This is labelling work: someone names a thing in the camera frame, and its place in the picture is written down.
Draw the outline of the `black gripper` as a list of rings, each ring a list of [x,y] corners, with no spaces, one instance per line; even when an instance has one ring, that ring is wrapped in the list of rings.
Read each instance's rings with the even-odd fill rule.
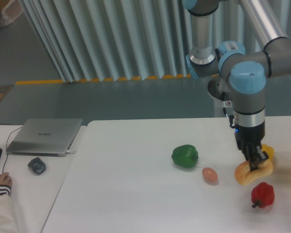
[[[250,171],[257,170],[260,164],[269,159],[269,155],[261,149],[264,136],[265,122],[255,127],[235,125],[236,144],[249,162]]]

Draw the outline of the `white striped sleeve forearm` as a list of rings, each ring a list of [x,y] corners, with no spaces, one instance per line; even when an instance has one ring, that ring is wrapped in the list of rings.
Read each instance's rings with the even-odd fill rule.
[[[0,185],[0,233],[19,232],[10,191],[11,188],[8,185]]]

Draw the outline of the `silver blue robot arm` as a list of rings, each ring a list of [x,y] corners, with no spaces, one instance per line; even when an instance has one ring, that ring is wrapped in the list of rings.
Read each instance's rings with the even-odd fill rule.
[[[260,52],[246,54],[243,45],[226,41],[212,45],[212,17],[217,0],[185,0],[192,20],[192,49],[187,56],[194,77],[218,74],[224,88],[222,101],[231,100],[229,116],[238,149],[251,171],[268,160],[262,151],[265,135],[265,85],[267,78],[291,74],[291,41],[266,0],[240,0],[238,5],[254,29]]]

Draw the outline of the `person's hand on mouse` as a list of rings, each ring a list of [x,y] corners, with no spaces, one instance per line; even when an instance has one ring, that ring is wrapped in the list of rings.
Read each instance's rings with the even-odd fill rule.
[[[10,194],[13,181],[8,172],[0,174],[0,194]]]

